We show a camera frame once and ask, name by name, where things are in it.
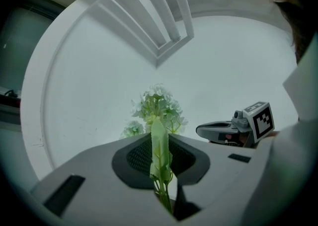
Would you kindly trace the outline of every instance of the white flower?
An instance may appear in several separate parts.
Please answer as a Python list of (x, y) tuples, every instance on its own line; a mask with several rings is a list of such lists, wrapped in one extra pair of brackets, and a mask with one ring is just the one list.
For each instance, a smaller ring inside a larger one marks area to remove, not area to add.
[(145, 133), (143, 125), (139, 123), (138, 121), (134, 120), (134, 121), (128, 122), (120, 138), (121, 139), (128, 138), (128, 137), (132, 137), (132, 136), (143, 134), (143, 133)]
[(151, 85), (150, 90), (144, 93), (145, 97), (154, 95), (162, 96), (165, 100), (169, 100), (172, 97), (171, 92), (162, 83)]
[(133, 117), (141, 117), (143, 118), (142, 108), (145, 103), (145, 100), (143, 96), (140, 94), (140, 102), (135, 102), (134, 100), (131, 100), (131, 104), (133, 105), (133, 108), (131, 109), (130, 113)]
[(180, 123), (180, 127), (177, 130), (178, 133), (184, 133), (185, 131), (185, 126), (189, 123), (188, 120), (186, 120), (184, 117), (180, 117), (179, 118), (179, 123)]
[(176, 100), (170, 100), (167, 102), (167, 107), (170, 109), (170, 110), (174, 110), (176, 113), (180, 114), (182, 113), (182, 110), (181, 110), (181, 107), (179, 105), (179, 102), (176, 101)]

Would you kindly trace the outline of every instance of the white curved wall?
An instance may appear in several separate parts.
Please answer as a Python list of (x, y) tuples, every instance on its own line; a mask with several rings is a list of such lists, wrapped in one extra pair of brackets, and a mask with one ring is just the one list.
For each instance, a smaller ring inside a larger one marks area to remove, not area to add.
[(282, 82), (296, 67), (287, 34), (255, 20), (193, 19), (195, 37), (157, 70), (115, 33), (84, 16), (60, 47), (43, 105), (46, 144), (54, 166), (119, 138), (131, 120), (131, 99), (162, 82), (189, 120), (185, 136), (202, 123), (229, 120), (235, 110), (269, 101), (275, 127), (297, 121)]

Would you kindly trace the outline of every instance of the mesh grille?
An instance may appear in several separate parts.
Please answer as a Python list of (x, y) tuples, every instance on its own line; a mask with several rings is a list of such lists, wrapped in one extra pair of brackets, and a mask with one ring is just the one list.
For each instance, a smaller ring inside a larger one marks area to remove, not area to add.
[(231, 146), (231, 147), (240, 147), (240, 145), (236, 142), (228, 142), (228, 143), (225, 143), (224, 145)]
[[(186, 171), (195, 163), (195, 156), (192, 153), (171, 140), (169, 140), (169, 150), (172, 153), (171, 169), (176, 176)], [(149, 175), (152, 162), (151, 139), (146, 140), (138, 147), (132, 149), (127, 154), (127, 161), (133, 169), (145, 175)]]
[(139, 172), (149, 175), (152, 162), (152, 141), (146, 140), (127, 154), (129, 165)]
[(176, 176), (195, 163), (195, 156), (173, 141), (169, 141), (169, 150), (172, 153), (171, 169)]

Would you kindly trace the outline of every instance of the black slot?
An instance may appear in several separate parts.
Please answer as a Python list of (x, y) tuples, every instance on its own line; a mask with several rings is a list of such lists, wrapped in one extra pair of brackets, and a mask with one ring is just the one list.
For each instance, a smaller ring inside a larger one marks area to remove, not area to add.
[(239, 154), (235, 154), (235, 153), (229, 155), (229, 158), (234, 159), (234, 160), (239, 160), (239, 161), (242, 161), (242, 162), (246, 162), (246, 163), (248, 163), (249, 160), (250, 160), (250, 157), (239, 155)]
[(203, 127), (230, 127), (231, 125), (229, 123), (215, 123), (210, 125), (204, 125)]
[(44, 203), (44, 206), (53, 214), (61, 216), (84, 180), (85, 178), (81, 176), (70, 176)]

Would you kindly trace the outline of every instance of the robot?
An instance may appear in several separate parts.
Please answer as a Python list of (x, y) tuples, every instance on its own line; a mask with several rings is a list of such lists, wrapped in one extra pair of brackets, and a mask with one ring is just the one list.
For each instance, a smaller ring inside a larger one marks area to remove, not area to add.
[[(259, 101), (242, 111), (236, 111), (231, 121), (212, 122), (200, 125), (196, 133), (212, 143), (228, 146), (255, 148), (258, 142), (274, 130), (273, 115), (268, 102)], [(243, 144), (239, 136), (247, 136)]]

